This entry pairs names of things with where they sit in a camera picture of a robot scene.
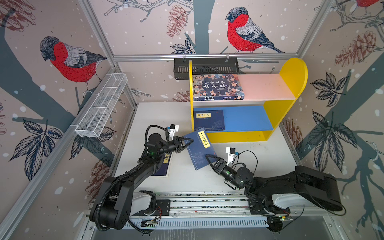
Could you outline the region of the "large illustrated box book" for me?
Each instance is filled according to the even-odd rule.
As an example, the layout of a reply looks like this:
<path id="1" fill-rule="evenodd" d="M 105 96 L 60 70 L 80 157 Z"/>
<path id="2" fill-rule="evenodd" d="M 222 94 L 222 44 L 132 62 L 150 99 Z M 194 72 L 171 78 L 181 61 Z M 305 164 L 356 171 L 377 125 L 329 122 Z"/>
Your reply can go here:
<path id="1" fill-rule="evenodd" d="M 194 101 L 243 100 L 245 93 L 238 75 L 193 75 Z"/>

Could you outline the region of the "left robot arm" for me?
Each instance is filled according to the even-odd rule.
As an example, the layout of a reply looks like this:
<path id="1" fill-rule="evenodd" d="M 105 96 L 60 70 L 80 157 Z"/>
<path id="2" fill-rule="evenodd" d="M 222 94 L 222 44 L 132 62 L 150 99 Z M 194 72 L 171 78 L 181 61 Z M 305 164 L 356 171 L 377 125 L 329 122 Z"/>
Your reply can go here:
<path id="1" fill-rule="evenodd" d="M 136 167 L 103 181 L 90 213 L 90 221 L 102 232 L 122 229 L 130 222 L 135 189 L 160 169 L 166 154 L 180 153 L 193 142 L 191 138 L 178 136 L 167 142 L 160 134 L 151 134 Z"/>

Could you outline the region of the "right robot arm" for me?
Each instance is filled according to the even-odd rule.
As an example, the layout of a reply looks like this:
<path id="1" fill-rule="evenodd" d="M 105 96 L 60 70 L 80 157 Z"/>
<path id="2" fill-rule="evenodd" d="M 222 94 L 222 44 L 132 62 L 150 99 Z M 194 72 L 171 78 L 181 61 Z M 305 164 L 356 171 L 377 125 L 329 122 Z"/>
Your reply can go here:
<path id="1" fill-rule="evenodd" d="M 289 214 L 289 208 L 314 204 L 329 212 L 344 209 L 337 180 L 314 169 L 296 166 L 293 172 L 282 176 L 262 178 L 243 165 L 237 171 L 214 155 L 206 155 L 213 171 L 224 178 L 233 190 L 244 190 L 252 214 L 273 217 Z"/>

